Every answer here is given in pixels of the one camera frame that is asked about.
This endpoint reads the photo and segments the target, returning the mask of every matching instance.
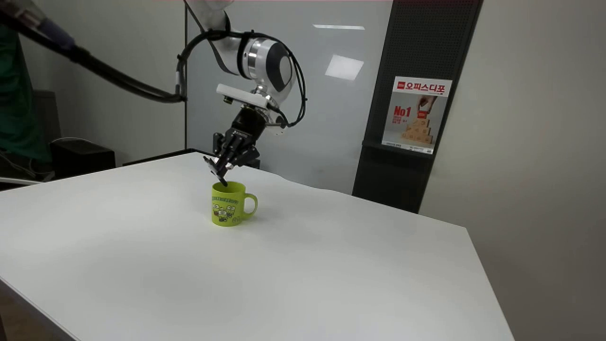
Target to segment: green shirt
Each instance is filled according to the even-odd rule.
[[[0,25],[0,148],[49,162],[32,92],[19,36]]]

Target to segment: black pegboard panel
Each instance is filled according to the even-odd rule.
[[[353,195],[419,211],[434,156],[381,146],[393,81],[396,76],[453,81],[435,155],[481,3],[482,0],[394,0]],[[386,183],[388,190],[377,190]]]

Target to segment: white table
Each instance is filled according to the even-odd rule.
[[[81,341],[513,340],[467,231],[188,154],[0,192],[0,280]]]

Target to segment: robotic arm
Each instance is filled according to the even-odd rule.
[[[231,128],[225,134],[213,135],[213,152],[216,157],[205,157],[212,173],[227,184],[224,177],[229,169],[259,157],[255,144],[266,128],[280,135],[287,127],[294,126],[303,118],[305,81],[298,62],[281,42],[260,33],[236,33],[231,29],[229,17],[223,11],[231,1],[184,1],[203,32],[222,32],[220,36],[213,35],[219,39],[209,40],[219,67],[227,73],[256,83],[256,87],[249,92],[223,84],[217,87],[217,92],[224,96],[226,103],[241,103]],[[78,47],[70,35],[48,19],[32,0],[0,0],[0,19],[3,24],[125,90],[163,103],[185,100],[184,84],[181,83],[184,78],[184,60],[180,59],[178,64],[176,93],[168,93],[128,77],[92,57],[88,51]],[[279,107],[290,93],[295,78],[301,91],[302,104],[297,121],[290,124]]]
[[[229,18],[223,11],[230,2],[185,1],[202,30],[231,31]],[[256,82],[251,92],[223,84],[217,88],[217,92],[225,96],[226,103],[242,103],[225,135],[215,133],[213,136],[216,157],[205,157],[211,172],[225,184],[224,176],[228,169],[259,157],[255,143],[266,127],[276,134],[284,132],[285,122],[272,109],[279,108],[293,87],[293,65],[284,45],[268,38],[228,36],[210,41],[210,44],[223,71]]]

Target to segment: poster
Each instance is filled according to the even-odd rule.
[[[433,154],[452,81],[396,77],[382,144]]]

